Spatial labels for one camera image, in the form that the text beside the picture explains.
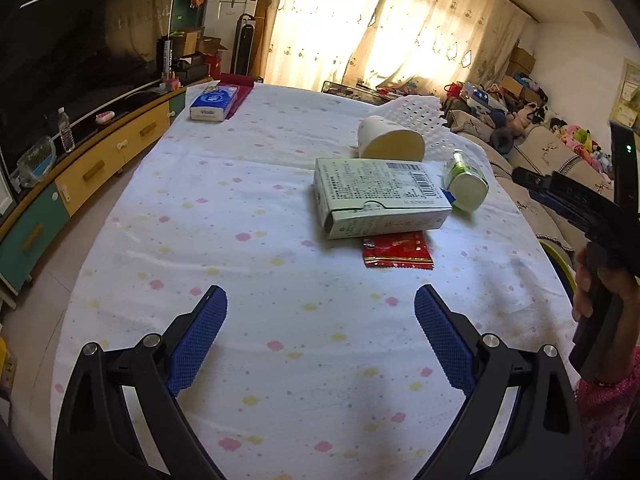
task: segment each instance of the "clear plastic bottle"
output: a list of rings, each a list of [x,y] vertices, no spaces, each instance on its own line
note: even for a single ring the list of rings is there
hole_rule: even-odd
[[[71,132],[71,122],[69,116],[65,113],[64,108],[58,109],[58,132],[62,140],[62,147],[67,153],[71,152],[75,146],[73,133]]]

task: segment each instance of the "blue tissue package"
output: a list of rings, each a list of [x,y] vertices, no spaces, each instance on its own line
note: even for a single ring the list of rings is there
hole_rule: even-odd
[[[230,85],[207,86],[189,108],[194,121],[224,121],[238,94],[238,87]]]

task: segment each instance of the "tile floor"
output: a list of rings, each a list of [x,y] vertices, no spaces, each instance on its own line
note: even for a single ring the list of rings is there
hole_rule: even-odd
[[[58,234],[33,270],[15,311],[2,307],[2,337],[18,367],[11,430],[33,463],[51,478],[49,398],[62,321],[82,263],[144,153],[111,177]]]

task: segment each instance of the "television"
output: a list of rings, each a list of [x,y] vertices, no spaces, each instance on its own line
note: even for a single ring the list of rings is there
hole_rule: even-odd
[[[158,42],[169,33],[172,1],[32,0],[20,7],[0,42],[0,154],[7,175],[40,137],[57,134],[60,107],[73,129],[159,81]]]

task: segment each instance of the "hand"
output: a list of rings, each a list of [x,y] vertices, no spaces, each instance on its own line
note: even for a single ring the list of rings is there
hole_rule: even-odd
[[[574,320],[581,316],[591,317],[593,305],[587,294],[591,287],[592,276],[586,265],[586,248],[577,256],[578,269],[575,273],[577,285],[574,294]],[[622,315],[618,322],[618,329],[613,342],[604,354],[600,363],[597,380],[603,383],[619,383],[626,379],[634,368],[634,349],[640,335],[640,286],[625,269],[598,268],[598,277],[602,284],[614,294],[619,295],[623,302]]]

